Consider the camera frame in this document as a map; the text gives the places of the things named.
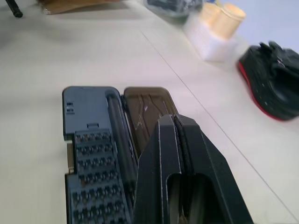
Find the white box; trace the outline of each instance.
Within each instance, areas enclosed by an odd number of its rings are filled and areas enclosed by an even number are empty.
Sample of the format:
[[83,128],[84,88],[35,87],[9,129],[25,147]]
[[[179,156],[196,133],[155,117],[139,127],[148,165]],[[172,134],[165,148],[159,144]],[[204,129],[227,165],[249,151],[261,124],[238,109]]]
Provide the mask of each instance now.
[[234,36],[229,40],[215,36],[209,27],[199,19],[198,14],[190,14],[183,30],[205,61],[224,62],[236,49],[238,42]]

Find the brown translucent lid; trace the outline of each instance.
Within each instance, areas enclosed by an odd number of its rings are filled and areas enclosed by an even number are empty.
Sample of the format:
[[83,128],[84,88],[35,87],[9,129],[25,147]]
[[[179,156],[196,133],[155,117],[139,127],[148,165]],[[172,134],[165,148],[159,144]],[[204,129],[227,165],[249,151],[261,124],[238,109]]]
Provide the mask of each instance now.
[[166,114],[178,111],[169,92],[162,87],[129,87],[124,91],[129,125],[137,156],[144,150],[157,120]]

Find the clear plastic bag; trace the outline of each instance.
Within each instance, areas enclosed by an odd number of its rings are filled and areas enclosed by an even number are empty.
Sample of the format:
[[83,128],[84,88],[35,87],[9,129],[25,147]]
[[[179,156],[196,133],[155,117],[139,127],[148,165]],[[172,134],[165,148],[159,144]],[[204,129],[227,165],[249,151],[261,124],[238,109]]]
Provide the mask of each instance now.
[[187,16],[192,10],[202,8],[203,0],[144,0],[149,10],[170,17]]

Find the red sole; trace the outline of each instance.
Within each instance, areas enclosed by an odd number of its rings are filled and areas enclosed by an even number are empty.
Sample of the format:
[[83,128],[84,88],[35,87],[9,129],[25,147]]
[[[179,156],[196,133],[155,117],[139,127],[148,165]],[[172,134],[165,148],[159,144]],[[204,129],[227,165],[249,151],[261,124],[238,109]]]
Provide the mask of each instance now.
[[259,105],[259,103],[257,102],[257,100],[255,99],[255,97],[254,97],[254,95],[253,95],[252,88],[251,88],[251,85],[250,85],[248,76],[247,76],[246,71],[245,71],[243,65],[241,64],[241,62],[238,63],[238,67],[239,67],[239,70],[240,70],[241,74],[243,75],[243,77],[245,78],[245,80],[246,80],[246,82],[247,82],[247,85],[248,85],[249,90],[250,90],[250,93],[251,93],[251,97],[252,97],[254,103],[257,105],[257,107],[258,107],[263,113],[265,113],[267,116],[269,116],[269,117],[271,117],[271,118],[273,118],[273,119],[275,119],[275,120],[284,121],[284,120],[282,120],[282,119],[280,119],[280,118],[274,117],[273,115],[269,114],[268,112],[266,112],[266,111],[261,107],[261,105]]

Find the white table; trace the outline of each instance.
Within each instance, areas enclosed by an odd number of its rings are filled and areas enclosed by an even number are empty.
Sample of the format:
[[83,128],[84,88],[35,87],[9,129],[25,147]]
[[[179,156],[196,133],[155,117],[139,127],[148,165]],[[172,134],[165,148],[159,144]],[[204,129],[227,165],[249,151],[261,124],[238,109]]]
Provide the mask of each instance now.
[[201,61],[177,26],[134,1],[53,16],[28,2],[21,20],[1,10],[1,223],[66,223],[70,85],[165,87],[226,157],[253,220],[298,222],[299,120],[263,115],[232,63]]

